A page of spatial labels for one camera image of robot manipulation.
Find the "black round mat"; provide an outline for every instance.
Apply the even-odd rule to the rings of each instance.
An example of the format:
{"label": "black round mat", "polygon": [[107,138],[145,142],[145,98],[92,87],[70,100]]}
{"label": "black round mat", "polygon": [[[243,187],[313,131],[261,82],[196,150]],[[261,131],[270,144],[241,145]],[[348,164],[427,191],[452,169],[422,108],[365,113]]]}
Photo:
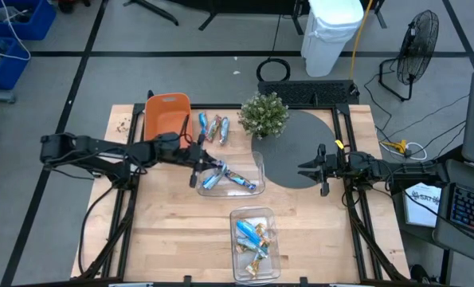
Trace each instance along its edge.
{"label": "black round mat", "polygon": [[320,144],[325,144],[327,154],[337,152],[332,130],[318,117],[308,112],[288,111],[290,119],[283,134],[266,136],[258,140],[253,136],[252,150],[263,155],[265,176],[268,180],[287,188],[313,187],[316,183],[297,174],[299,164],[316,157]]}

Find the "orange plastic seat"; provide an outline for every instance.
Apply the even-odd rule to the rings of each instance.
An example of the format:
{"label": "orange plastic seat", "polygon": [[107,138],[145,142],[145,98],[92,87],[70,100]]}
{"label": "orange plastic seat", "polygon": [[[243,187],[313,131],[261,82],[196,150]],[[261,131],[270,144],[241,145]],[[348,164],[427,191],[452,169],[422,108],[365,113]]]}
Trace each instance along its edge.
{"label": "orange plastic seat", "polygon": [[[192,136],[190,100],[186,94],[177,92],[151,97],[145,105],[144,140],[152,140],[167,132],[180,134],[186,116],[189,116],[186,134]],[[180,147],[188,146],[183,136]]]}

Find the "clear plastic container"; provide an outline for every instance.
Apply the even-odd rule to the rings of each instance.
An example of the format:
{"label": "clear plastic container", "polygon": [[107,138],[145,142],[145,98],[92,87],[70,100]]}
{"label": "clear plastic container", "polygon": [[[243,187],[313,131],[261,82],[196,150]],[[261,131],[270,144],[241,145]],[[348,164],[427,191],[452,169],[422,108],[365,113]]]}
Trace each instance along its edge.
{"label": "clear plastic container", "polygon": [[[254,259],[253,251],[242,254],[237,252],[237,238],[244,235],[237,229],[237,221],[246,220],[254,226],[263,223],[266,226],[271,244],[268,247],[268,256],[261,260],[256,277],[245,270]],[[233,276],[235,281],[244,285],[264,285],[270,283],[281,275],[279,245],[277,239],[276,220],[274,212],[267,207],[246,206],[233,210],[229,215],[231,230],[231,253],[233,255]]]}
{"label": "clear plastic container", "polygon": [[261,194],[265,190],[265,171],[263,164],[263,155],[257,151],[244,155],[218,155],[216,159],[224,161],[228,165],[228,169],[243,176],[248,181],[256,184],[256,189],[250,190],[225,176],[219,180],[215,187],[205,189],[202,185],[203,181],[214,175],[217,170],[210,169],[203,171],[198,176],[196,190],[200,195],[213,197],[245,197]]}

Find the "black keyboard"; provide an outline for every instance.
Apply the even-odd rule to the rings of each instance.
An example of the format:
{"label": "black keyboard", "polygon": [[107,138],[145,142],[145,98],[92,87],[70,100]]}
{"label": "black keyboard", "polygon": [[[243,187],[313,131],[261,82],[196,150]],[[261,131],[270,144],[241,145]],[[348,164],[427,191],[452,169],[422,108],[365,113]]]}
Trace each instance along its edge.
{"label": "black keyboard", "polygon": [[451,221],[474,230],[474,190],[468,187],[454,188],[452,193]]}
{"label": "black keyboard", "polygon": [[358,104],[350,95],[352,81],[263,81],[258,85],[262,94],[277,92],[285,104]]}

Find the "potted plant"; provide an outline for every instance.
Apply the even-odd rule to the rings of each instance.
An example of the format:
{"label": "potted plant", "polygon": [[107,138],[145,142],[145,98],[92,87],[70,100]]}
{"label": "potted plant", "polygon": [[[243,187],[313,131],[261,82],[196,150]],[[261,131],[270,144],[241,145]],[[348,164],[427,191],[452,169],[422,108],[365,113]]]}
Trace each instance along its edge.
{"label": "potted plant", "polygon": [[247,134],[254,134],[259,140],[266,136],[279,137],[289,118],[288,106],[284,106],[276,92],[270,95],[257,93],[242,104],[238,123]]}

